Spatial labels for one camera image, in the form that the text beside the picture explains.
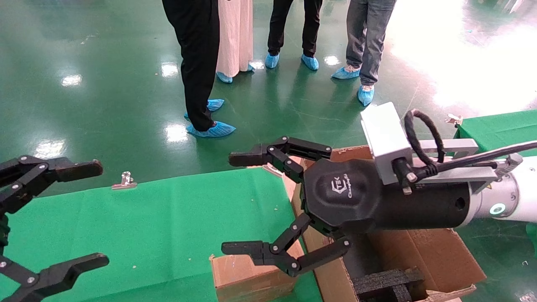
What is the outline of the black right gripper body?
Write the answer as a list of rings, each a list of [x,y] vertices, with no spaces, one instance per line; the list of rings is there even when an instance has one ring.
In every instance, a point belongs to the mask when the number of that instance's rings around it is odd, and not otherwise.
[[[371,160],[319,160],[306,168],[302,209],[310,226],[332,238],[374,231],[455,228],[469,214],[466,183],[419,184],[405,195],[383,185]]]

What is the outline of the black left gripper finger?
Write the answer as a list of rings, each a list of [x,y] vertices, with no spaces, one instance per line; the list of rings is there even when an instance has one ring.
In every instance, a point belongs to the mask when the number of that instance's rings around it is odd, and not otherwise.
[[[20,156],[0,165],[0,212],[14,214],[55,182],[102,175],[100,161],[71,162],[67,157],[39,159]]]
[[[1,256],[0,260],[0,273],[20,285],[11,296],[4,298],[3,302],[41,302],[47,297],[71,290],[81,274],[109,264],[106,255],[93,253],[54,264],[34,273],[4,256]]]

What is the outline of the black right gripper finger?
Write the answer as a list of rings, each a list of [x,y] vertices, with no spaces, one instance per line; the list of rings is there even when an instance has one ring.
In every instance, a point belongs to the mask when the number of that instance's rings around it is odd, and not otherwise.
[[[288,252],[299,237],[314,225],[307,213],[300,214],[273,243],[263,241],[224,242],[225,255],[247,255],[256,266],[276,266],[290,277],[308,273],[324,264],[344,256],[351,247],[349,239],[342,237],[323,248],[295,258]]]
[[[257,144],[248,152],[232,152],[229,164],[234,167],[263,166],[271,164],[295,183],[302,183],[304,168],[290,157],[295,156],[311,161],[330,159],[330,146],[307,140],[282,136],[271,144]]]

